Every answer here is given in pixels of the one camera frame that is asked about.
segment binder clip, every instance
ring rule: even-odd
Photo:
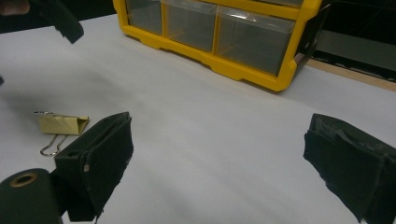
[[[46,147],[40,150],[40,154],[46,157],[57,155],[61,151],[61,144],[68,135],[80,135],[89,122],[89,117],[74,117],[54,114],[51,112],[35,112],[40,115],[38,123],[42,133],[54,134],[52,140]],[[64,135],[62,140],[57,144],[56,151],[47,153],[59,135]]]

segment black object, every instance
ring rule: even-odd
[[[359,222],[393,223],[396,148],[340,119],[314,114],[304,157]]]
[[[55,157],[49,174],[32,169],[0,184],[0,223],[61,224],[99,217],[134,151],[129,113],[100,120]]]
[[[74,44],[83,35],[84,30],[73,14],[61,0],[33,0],[41,6],[40,15]]]

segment wooden surface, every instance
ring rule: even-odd
[[[350,79],[358,80],[360,82],[363,82],[363,83],[366,83],[366,84],[369,84],[372,86],[376,86],[376,87],[379,87],[379,88],[382,88],[382,89],[385,89],[388,91],[396,91],[396,83],[386,81],[381,78],[370,77],[370,76],[364,75],[359,72],[347,70],[342,67],[337,67],[337,66],[334,66],[334,65],[331,65],[328,63],[322,63],[322,62],[319,62],[316,60],[309,60],[306,65],[320,69],[320,70],[328,72],[328,73],[336,74],[341,77],[347,77]]]

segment white table surface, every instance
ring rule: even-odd
[[[99,223],[358,223],[303,158],[304,134],[320,113],[396,147],[395,92],[306,66],[273,93],[146,47],[115,15],[82,25],[75,45],[53,27],[0,35],[0,180],[55,168],[34,111],[88,128],[129,111],[133,159]]]

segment yellow plastic organizer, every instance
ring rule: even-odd
[[[219,74],[283,91],[321,0],[113,0],[121,30]]]

